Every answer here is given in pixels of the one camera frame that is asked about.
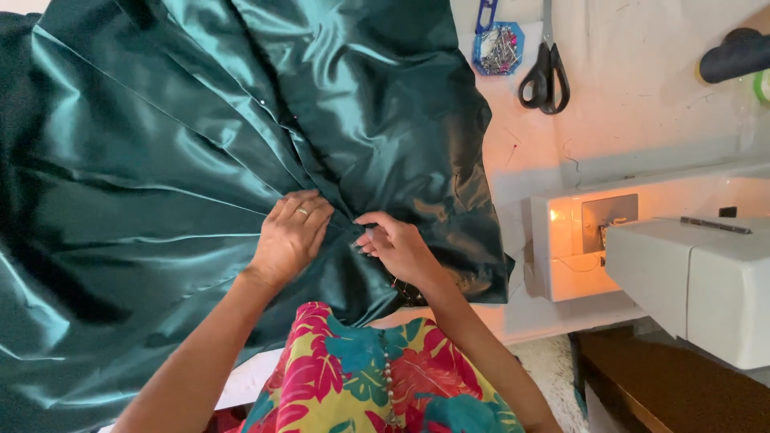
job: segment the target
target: floral dress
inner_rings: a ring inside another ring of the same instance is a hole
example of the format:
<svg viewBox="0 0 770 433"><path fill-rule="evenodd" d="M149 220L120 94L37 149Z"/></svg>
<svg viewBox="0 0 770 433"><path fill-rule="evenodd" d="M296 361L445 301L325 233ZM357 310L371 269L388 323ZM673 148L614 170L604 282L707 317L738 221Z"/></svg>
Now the floral dress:
<svg viewBox="0 0 770 433"><path fill-rule="evenodd" d="M386 330L297 310L286 348L241 433L516 432L516 416L430 319Z"/></svg>

